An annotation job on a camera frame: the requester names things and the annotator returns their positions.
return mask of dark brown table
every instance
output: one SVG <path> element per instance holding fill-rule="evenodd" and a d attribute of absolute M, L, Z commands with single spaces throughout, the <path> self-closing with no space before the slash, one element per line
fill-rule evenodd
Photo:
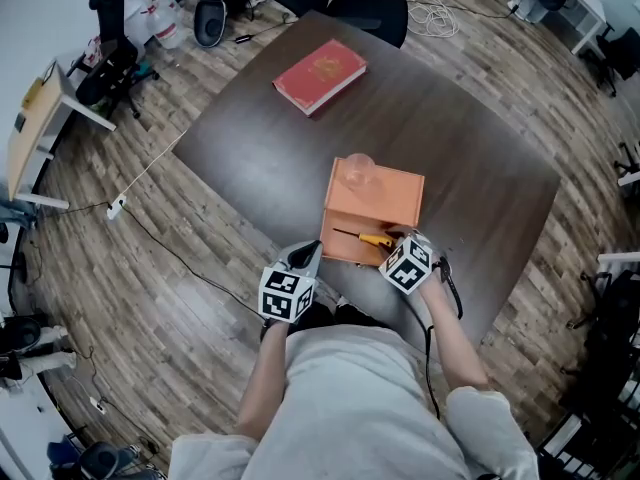
<path fill-rule="evenodd" d="M 271 82 L 331 38 L 365 58 L 369 72 L 307 118 Z M 224 88 L 174 152 L 281 246 L 320 235 L 336 156 L 363 152 L 377 164 L 423 174 L 419 227 L 450 259 L 474 343 L 522 273 L 559 184 L 524 139 L 455 83 L 313 12 Z M 377 270 L 326 260 L 320 275 L 424 348 L 413 317 Z"/>

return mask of gray t-shirt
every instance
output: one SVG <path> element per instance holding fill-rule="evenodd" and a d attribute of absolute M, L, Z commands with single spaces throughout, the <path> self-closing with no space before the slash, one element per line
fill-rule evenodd
<path fill-rule="evenodd" d="M 458 388 L 446 425 L 393 331 L 339 325 L 287 339 L 287 387 L 260 443 L 213 433 L 173 444 L 169 480 L 538 479 L 536 455 L 497 392 Z"/>

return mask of wooden floor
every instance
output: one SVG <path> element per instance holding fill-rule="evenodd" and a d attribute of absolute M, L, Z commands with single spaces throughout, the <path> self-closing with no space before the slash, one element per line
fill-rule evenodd
<path fill-rule="evenodd" d="M 503 14 L 507 0 L 443 1 Z M 195 3 L 185 2 L 186 23 Z M 562 177 L 531 260 L 480 347 L 493 384 L 537 443 L 562 415 L 557 401 L 569 380 L 560 367 L 575 364 L 583 350 L 583 333 L 565 329 L 591 304 L 578 275 L 595 271 L 599 252 L 634 240 L 611 164 L 619 142 L 640 137 L 640 83 L 629 80 L 610 99 L 544 27 L 455 14 L 456 36 L 409 33 L 402 49 L 483 101 Z M 228 37 L 263 30 L 281 17 L 282 9 L 268 2 L 255 21 L 232 21 Z M 74 208 L 112 201 L 281 31 L 210 50 L 192 37 L 174 52 L 151 45 L 149 59 L 161 79 L 135 93 L 140 120 L 124 105 L 114 116 L 115 132 L 78 118 L 41 193 L 67 198 Z M 157 238 L 255 307 L 259 274 L 277 251 L 172 154 L 127 197 L 127 207 Z M 83 353 L 95 347 L 102 394 L 160 443 L 154 461 L 166 466 L 170 443 L 180 434 L 231 429 L 261 322 L 192 276 L 130 215 L 108 222 L 105 210 L 49 217 L 28 233 L 23 249 L 31 281 L 26 290 L 14 287 L 15 300 L 20 313 L 42 308 L 66 325 Z M 87 425 L 91 439 L 135 441 L 140 429 L 113 408 L 102 417 L 90 406 L 84 389 L 96 396 L 91 373 L 82 361 L 77 378 L 84 388 L 58 374 L 47 375 L 47 383 L 71 422 Z"/>

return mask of black and white marker cube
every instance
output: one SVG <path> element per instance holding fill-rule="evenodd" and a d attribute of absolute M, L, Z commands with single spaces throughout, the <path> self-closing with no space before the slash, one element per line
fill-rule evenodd
<path fill-rule="evenodd" d="M 380 265 L 380 273 L 401 292 L 409 295 L 431 274 L 432 249 L 426 240 L 408 236 Z"/>
<path fill-rule="evenodd" d="M 258 313 L 295 322 L 313 302 L 315 279 L 266 267 L 260 279 Z"/>

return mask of wooden box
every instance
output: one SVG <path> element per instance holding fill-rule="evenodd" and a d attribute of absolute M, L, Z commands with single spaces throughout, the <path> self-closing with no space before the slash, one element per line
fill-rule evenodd
<path fill-rule="evenodd" d="M 324 204 L 323 256 L 377 267 L 383 261 L 377 247 L 334 228 L 384 235 L 385 229 L 396 224 L 416 227 L 424 176 L 376 165 L 369 183 L 352 188 L 345 181 L 345 169 L 345 160 L 336 158 Z"/>

